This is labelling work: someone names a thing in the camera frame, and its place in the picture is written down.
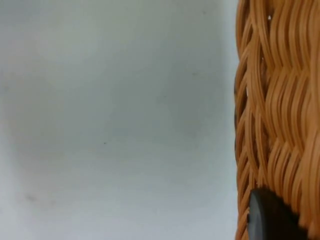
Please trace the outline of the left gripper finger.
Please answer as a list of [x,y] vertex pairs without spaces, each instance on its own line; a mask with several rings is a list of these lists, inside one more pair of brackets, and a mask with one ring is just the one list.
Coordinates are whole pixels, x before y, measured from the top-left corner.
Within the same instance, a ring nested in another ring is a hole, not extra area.
[[249,240],[307,240],[299,216],[274,192],[255,188],[250,193],[247,214]]

